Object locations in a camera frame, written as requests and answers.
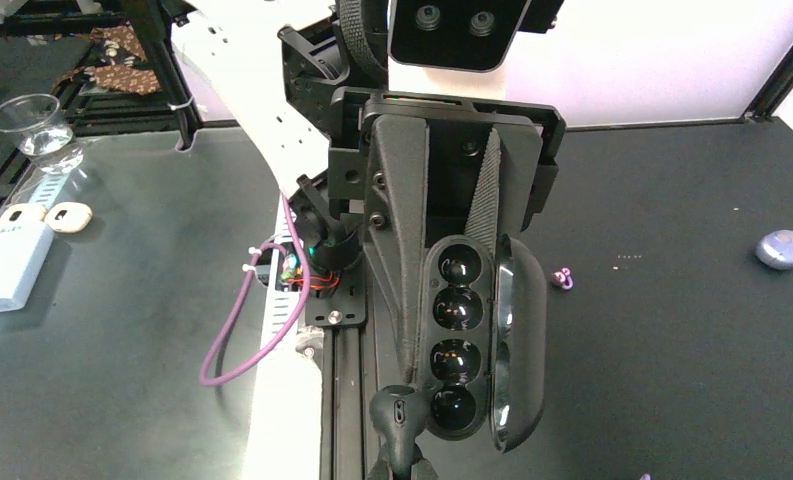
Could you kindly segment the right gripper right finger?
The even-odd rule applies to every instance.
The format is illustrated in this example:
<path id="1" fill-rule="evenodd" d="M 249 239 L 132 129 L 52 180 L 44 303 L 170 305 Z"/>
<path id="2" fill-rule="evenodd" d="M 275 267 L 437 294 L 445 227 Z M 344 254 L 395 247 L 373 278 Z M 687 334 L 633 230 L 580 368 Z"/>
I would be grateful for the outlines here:
<path id="1" fill-rule="evenodd" d="M 411 465 L 411 480 L 439 480 L 432 463 L 426 458 L 418 458 Z"/>

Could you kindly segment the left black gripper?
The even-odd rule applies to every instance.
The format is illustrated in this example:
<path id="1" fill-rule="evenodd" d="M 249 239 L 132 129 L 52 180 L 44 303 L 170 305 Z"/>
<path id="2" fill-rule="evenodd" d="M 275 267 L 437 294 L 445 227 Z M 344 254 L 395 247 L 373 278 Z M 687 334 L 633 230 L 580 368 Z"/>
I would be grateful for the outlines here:
<path id="1" fill-rule="evenodd" d="M 551 106 L 340 89 L 330 105 L 327 217 L 342 262 L 363 257 L 390 311 L 401 380 L 416 381 L 422 263 L 466 235 L 495 249 L 542 211 L 565 133 Z"/>

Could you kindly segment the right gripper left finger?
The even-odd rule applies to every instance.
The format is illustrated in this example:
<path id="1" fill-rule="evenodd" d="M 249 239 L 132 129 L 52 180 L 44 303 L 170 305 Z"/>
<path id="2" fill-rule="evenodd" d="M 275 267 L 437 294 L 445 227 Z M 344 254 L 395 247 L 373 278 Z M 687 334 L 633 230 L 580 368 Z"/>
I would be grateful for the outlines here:
<path id="1" fill-rule="evenodd" d="M 392 472 L 386 460 L 377 460 L 366 475 L 366 480 L 392 480 Z"/>

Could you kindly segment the black earbud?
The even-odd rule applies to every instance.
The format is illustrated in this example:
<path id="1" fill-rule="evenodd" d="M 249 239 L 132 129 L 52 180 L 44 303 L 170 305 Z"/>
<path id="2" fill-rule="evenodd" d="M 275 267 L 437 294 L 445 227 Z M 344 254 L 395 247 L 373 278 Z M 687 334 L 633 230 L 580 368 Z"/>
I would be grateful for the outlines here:
<path id="1" fill-rule="evenodd" d="M 372 398 L 369 414 L 381 439 L 377 460 L 388 462 L 392 479 L 410 479 L 411 465 L 424 458 L 416 444 L 429 415 L 424 395 L 406 385 L 386 386 Z"/>

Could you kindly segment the black earbud charging case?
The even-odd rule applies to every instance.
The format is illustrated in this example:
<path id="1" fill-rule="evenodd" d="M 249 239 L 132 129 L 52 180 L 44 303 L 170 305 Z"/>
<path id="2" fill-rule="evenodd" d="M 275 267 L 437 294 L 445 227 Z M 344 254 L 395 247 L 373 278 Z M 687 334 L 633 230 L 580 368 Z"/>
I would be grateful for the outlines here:
<path id="1" fill-rule="evenodd" d="M 459 441 L 488 427 L 507 453 L 544 408 L 548 285 L 523 242 L 503 234 L 494 245 L 453 235 L 428 251 L 415 383 L 429 432 Z"/>

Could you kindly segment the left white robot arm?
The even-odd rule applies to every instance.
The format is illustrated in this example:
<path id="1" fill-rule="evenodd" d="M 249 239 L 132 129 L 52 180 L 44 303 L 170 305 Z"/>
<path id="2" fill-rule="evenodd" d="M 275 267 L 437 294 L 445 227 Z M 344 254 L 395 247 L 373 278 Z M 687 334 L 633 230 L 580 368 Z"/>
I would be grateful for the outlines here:
<path id="1" fill-rule="evenodd" d="M 466 96 L 557 1 L 195 1 L 194 68 L 267 161 L 321 269 L 363 255 L 400 371 L 419 379 L 421 270 L 443 238 L 494 248 L 551 191 L 566 131 L 547 105 Z"/>

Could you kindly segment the lavender earbud charging case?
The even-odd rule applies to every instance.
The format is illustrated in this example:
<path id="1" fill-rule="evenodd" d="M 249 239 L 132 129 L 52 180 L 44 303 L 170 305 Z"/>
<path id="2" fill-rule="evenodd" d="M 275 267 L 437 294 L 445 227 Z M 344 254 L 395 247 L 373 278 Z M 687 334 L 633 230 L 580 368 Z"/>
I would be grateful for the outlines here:
<path id="1" fill-rule="evenodd" d="M 771 269 L 793 270 L 793 230 L 777 230 L 764 235 L 756 244 L 755 256 Z"/>

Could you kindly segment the cream earbud case pair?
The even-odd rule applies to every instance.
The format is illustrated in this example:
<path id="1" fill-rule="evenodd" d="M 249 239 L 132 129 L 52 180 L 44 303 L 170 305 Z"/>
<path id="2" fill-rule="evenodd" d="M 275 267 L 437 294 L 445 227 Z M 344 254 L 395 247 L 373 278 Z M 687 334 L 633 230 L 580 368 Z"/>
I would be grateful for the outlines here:
<path id="1" fill-rule="evenodd" d="M 90 206 L 79 202 L 60 202 L 47 207 L 41 203 L 19 203 L 0 215 L 0 226 L 44 223 L 55 233 L 72 234 L 84 230 L 94 217 Z"/>

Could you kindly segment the left purple earbud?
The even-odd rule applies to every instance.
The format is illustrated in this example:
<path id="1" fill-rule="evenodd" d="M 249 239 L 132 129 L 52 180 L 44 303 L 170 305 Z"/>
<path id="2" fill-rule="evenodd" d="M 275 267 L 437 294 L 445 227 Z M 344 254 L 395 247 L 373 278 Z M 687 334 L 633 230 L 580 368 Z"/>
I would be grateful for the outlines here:
<path id="1" fill-rule="evenodd" d="M 551 274 L 550 283 L 552 286 L 564 291 L 571 290 L 574 287 L 572 271 L 567 267 L 562 267 Z"/>

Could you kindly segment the brown patterned cloth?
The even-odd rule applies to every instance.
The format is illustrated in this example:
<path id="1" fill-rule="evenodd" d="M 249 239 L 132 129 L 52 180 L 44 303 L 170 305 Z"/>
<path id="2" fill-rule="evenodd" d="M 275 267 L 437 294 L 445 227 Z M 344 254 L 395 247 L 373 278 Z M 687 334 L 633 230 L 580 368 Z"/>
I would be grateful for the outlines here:
<path id="1" fill-rule="evenodd" d="M 83 76 L 97 87 L 110 91 L 145 96 L 161 90 L 154 69 L 130 24 L 94 28 L 89 34 L 80 34 L 79 38 L 91 41 L 95 62 L 64 73 L 54 82 L 54 87 Z"/>

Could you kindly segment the clear plastic cup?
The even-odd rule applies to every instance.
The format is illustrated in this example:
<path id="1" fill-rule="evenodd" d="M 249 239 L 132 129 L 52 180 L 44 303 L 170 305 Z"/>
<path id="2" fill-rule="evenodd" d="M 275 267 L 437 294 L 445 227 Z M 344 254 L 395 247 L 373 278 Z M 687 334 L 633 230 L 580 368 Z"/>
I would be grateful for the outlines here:
<path id="1" fill-rule="evenodd" d="M 0 133 L 46 174 L 67 174 L 84 159 L 83 147 L 51 94 L 27 94 L 0 104 Z"/>

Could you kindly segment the white power bank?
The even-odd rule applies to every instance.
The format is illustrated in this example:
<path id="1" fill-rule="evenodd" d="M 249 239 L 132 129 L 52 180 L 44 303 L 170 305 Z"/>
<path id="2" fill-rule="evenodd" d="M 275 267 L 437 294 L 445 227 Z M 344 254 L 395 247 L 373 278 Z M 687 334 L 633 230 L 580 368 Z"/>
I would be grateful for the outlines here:
<path id="1" fill-rule="evenodd" d="M 53 239 L 43 222 L 0 226 L 0 313 L 26 305 Z"/>

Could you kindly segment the black aluminium front rail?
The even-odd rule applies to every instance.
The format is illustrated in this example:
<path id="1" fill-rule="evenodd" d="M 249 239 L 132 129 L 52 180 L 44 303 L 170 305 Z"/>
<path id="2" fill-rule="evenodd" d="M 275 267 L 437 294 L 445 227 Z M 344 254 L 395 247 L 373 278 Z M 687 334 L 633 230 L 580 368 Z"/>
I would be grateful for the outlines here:
<path id="1" fill-rule="evenodd" d="M 324 336 L 321 479 L 366 474 L 363 332 L 328 329 Z"/>

